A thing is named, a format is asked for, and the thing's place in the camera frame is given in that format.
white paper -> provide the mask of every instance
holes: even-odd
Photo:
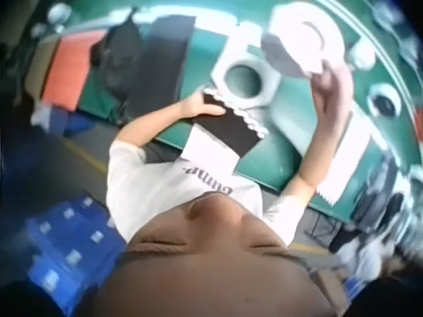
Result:
[[[180,157],[220,175],[232,174],[240,159],[233,149],[198,124],[192,127]]]
[[[354,114],[317,193],[333,206],[344,193],[370,141],[368,125]]]

orange paper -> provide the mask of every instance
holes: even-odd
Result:
[[[90,69],[90,48],[106,31],[62,37],[47,76],[42,100],[75,111]]]

yellow floor line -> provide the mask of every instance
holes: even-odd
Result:
[[[91,165],[94,169],[98,170],[100,173],[107,175],[107,165],[105,165],[103,162],[101,162],[100,160],[92,156],[91,154],[84,151],[82,148],[80,148],[71,140],[61,138],[61,141],[63,145],[67,149],[69,149],[73,154],[75,154],[77,157],[80,157],[81,159],[83,159],[88,165]],[[320,254],[320,255],[329,254],[329,252],[324,248],[320,248],[318,246],[308,246],[306,244],[301,244],[296,242],[291,243],[289,245],[289,248],[295,251],[311,253],[311,254]]]
[[[94,156],[84,151],[82,148],[80,148],[78,145],[76,145],[71,140],[61,138],[61,141],[63,145],[70,150],[73,154],[77,155],[81,159],[83,159],[85,162],[87,162],[89,165],[91,165],[93,168],[98,170],[104,175],[107,175],[107,165],[101,162],[100,160],[97,160]]]

white t-shirt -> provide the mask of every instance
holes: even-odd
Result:
[[[110,147],[107,207],[126,241],[154,216],[202,195],[220,191],[262,219],[290,244],[305,206],[296,197],[282,196],[263,213],[260,187],[242,176],[215,177],[201,166],[179,158],[146,164],[143,149],[121,141]]]

nose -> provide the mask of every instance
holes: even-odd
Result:
[[[198,198],[188,211],[191,221],[205,221],[210,226],[237,227],[241,224],[245,210],[232,198],[221,193],[212,193]]]

